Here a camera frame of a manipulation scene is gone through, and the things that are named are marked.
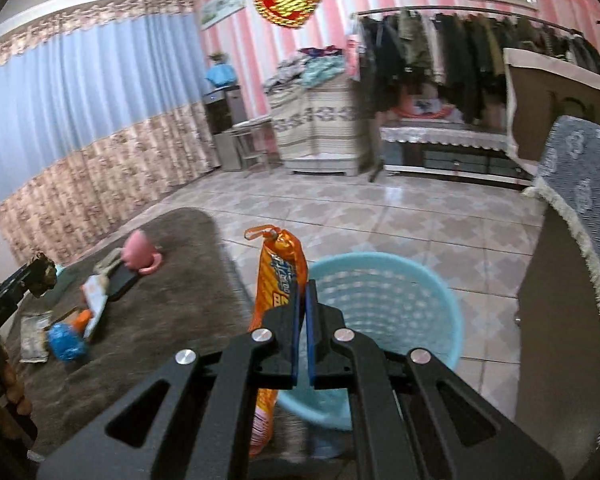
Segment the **person left hand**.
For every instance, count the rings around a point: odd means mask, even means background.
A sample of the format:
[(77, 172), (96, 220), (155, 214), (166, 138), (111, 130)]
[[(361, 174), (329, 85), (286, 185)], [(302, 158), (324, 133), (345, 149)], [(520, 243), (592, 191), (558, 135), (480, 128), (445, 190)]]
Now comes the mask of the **person left hand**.
[(27, 441), (29, 437), (8, 408), (13, 408), (18, 416), (23, 417), (30, 416), (32, 412), (32, 404), (24, 394), (23, 383), (17, 378), (8, 354), (0, 343), (0, 431), (6, 438)]

